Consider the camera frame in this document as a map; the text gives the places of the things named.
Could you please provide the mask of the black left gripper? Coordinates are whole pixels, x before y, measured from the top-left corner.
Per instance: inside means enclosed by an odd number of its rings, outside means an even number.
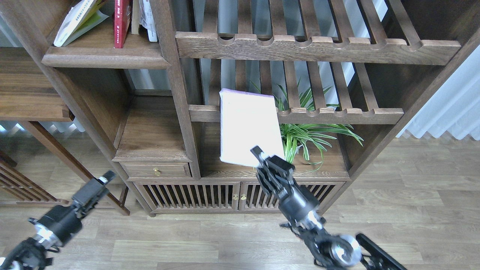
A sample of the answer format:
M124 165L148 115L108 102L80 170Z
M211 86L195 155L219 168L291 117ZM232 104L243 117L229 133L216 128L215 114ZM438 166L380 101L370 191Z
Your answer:
M70 206L56 205L41 219L30 217L28 221L36 227L34 239L44 248L64 247L82 229L81 220L110 192L107 184L115 176L113 171L107 171L80 188Z

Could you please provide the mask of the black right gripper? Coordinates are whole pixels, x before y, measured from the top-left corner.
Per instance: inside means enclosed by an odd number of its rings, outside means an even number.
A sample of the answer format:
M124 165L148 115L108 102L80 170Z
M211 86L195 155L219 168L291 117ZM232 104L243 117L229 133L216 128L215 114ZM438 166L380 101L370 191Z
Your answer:
M319 201L293 178L294 166L274 155L269 156L259 146L250 149L258 160L257 179L266 195L272 195L278 208L293 228L321 228L317 213Z

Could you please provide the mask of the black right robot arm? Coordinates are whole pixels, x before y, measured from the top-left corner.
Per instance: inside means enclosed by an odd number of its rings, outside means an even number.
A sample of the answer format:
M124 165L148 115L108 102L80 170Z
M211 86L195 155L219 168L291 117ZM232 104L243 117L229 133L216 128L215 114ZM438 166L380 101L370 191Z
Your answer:
M324 228L325 219L317 212L317 198L293 178L294 165L255 146L259 161L257 179L266 195L278 201L289 228L310 250L314 265L328 270L346 270L358 263L367 270L403 270L405 267L364 234L332 235Z

